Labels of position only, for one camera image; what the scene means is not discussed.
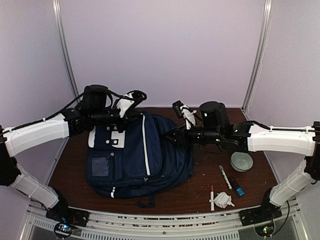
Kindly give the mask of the navy blue student backpack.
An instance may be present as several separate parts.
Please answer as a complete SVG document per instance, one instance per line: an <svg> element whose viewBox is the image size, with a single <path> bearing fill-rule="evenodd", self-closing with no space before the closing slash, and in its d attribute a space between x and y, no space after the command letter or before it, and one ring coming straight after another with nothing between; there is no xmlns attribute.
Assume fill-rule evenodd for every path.
<svg viewBox="0 0 320 240"><path fill-rule="evenodd" d="M112 199L148 197L137 202L152 208L156 195L186 182L194 173L194 150L165 139L177 124L143 112L123 132L115 125L96 126L89 133L86 181L101 196Z"/></svg>

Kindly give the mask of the grey marker pen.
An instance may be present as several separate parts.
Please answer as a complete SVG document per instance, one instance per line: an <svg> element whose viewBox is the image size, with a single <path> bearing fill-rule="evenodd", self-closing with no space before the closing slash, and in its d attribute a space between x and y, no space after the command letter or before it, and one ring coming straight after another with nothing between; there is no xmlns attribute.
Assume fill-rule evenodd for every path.
<svg viewBox="0 0 320 240"><path fill-rule="evenodd" d="M231 183L229 182L229 179L228 179L228 177L227 177L227 175L226 175L226 172L225 172L225 170L224 170L224 168L223 168L222 165L219 165L219 170L220 170L220 172L221 172L221 174L222 174L222 176L223 176L223 178L224 178L224 180L225 180L225 182L226 182L226 184L227 184L228 189L229 189L230 191L232 191L232 190L233 190L232 185L231 185Z"/></svg>

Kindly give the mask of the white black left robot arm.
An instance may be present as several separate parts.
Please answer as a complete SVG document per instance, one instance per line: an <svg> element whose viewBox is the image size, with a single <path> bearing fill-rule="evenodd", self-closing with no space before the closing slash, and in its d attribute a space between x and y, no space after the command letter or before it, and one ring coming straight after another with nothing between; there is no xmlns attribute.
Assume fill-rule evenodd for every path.
<svg viewBox="0 0 320 240"><path fill-rule="evenodd" d="M78 104L68 103L58 112L15 127L0 130L0 184L13 187L51 210L61 222L72 218L72 211L62 194L18 167L16 155L58 139L70 138L91 131L96 126L125 125L138 118L135 107L147 99L140 90L117 94L103 85L88 85L75 98Z"/></svg>

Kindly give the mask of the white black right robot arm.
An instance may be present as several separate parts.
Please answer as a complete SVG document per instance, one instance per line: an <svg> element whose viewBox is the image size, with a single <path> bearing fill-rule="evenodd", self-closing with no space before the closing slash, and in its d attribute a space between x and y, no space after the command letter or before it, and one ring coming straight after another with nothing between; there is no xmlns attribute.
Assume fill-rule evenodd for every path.
<svg viewBox="0 0 320 240"><path fill-rule="evenodd" d="M320 179L318 121L305 127L274 127L254 120L231 124L226 106L217 101L201 104L200 117L179 100L172 108L185 123L166 132L165 137L178 147L214 144L233 152L274 151L304 156L286 180L265 192L261 205L255 210L261 221L268 220L288 199Z"/></svg>

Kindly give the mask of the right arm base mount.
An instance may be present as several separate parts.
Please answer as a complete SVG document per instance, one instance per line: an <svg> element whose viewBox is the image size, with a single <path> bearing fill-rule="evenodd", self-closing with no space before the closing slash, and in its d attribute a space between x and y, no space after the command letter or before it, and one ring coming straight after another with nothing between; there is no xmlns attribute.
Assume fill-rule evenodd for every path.
<svg viewBox="0 0 320 240"><path fill-rule="evenodd" d="M286 204L288 210L286 218L282 225L276 228L274 220L276 218L281 217L282 212L280 206L275 206L272 203L270 203L271 190L272 189L270 188L264 193L260 206L244 209L239 211L238 213L242 226L244 227L249 225L255 225L255 233L259 237L262 237L264 240L266 238L274 237L277 233L279 233L282 230L289 218L291 210L289 201L287 200Z"/></svg>

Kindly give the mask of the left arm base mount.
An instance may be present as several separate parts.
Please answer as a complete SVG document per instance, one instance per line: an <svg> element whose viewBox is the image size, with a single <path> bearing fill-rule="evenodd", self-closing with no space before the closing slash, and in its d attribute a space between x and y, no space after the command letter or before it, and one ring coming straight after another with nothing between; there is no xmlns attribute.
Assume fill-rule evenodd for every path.
<svg viewBox="0 0 320 240"><path fill-rule="evenodd" d="M57 190L53 189L57 194L58 203L52 207L47 208L41 205L42 209L46 211L46 217L57 221L53 228L53 233L58 239L65 240L69 238L77 227L86 227L90 213L86 210L70 208L67 200Z"/></svg>

